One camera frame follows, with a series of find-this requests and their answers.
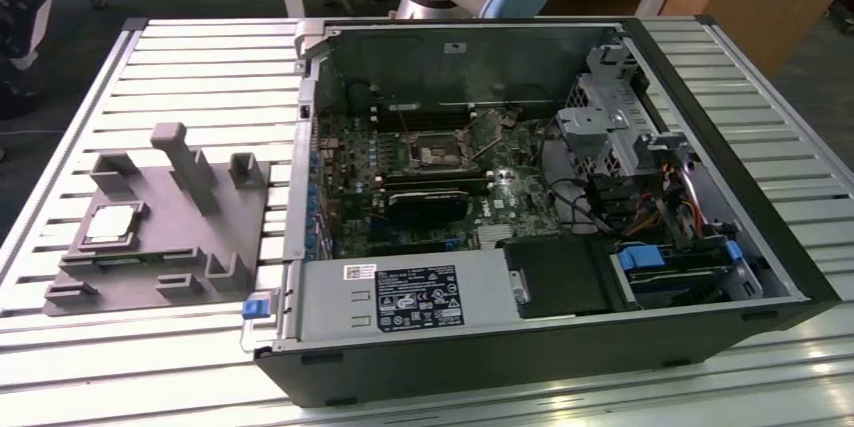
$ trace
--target metal slatted table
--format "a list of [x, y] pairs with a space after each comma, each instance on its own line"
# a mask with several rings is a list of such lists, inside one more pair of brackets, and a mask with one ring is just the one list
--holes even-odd
[[[699, 365], [303, 410], [254, 366], [240, 304], [51, 318], [45, 287], [77, 229], [99, 152], [188, 126], [211, 162], [274, 163], [258, 289], [278, 287], [299, 76], [298, 20], [151, 21], [121, 33], [0, 250], [0, 425], [773, 425], [854, 415], [851, 173], [715, 27], [646, 20], [679, 74], [845, 303]], [[677, 120], [654, 101], [674, 129]]]

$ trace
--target blue tab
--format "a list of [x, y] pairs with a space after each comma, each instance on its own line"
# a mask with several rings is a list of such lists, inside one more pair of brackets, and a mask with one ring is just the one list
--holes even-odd
[[655, 245], [631, 245], [618, 254], [618, 258], [623, 270], [665, 266], [665, 258]]
[[738, 246], [734, 240], [726, 241], [726, 251], [730, 253], [730, 258], [733, 259], [733, 263], [741, 262], [745, 254], [742, 253], [742, 248]]
[[270, 317], [270, 299], [248, 299], [243, 302], [243, 319], [266, 319]]
[[619, 259], [619, 265], [623, 267], [623, 270], [631, 270], [635, 268], [635, 259], [631, 258], [629, 249], [617, 254], [617, 258]]

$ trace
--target white label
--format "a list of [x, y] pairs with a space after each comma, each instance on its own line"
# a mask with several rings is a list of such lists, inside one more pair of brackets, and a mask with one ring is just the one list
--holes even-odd
[[459, 317], [463, 311], [460, 309], [444, 309], [436, 313], [440, 314], [439, 317]]
[[356, 264], [344, 266], [344, 280], [366, 280], [374, 278], [376, 264]]
[[448, 42], [444, 44], [444, 53], [446, 54], [464, 54], [466, 53], [466, 43], [464, 42]]
[[390, 112], [407, 112], [411, 110], [418, 110], [418, 103], [412, 103], [412, 104], [391, 104], [388, 106], [388, 111]]

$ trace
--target power supply label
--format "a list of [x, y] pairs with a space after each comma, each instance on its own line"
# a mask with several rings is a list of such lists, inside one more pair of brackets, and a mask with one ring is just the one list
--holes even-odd
[[379, 330], [435, 329], [463, 325], [463, 300], [452, 265], [378, 270], [376, 318]]

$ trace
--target barcode sticker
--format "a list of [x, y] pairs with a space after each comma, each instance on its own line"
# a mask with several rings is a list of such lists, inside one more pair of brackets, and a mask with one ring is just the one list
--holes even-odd
[[356, 264], [344, 266], [344, 280], [366, 280], [374, 278], [376, 264]]

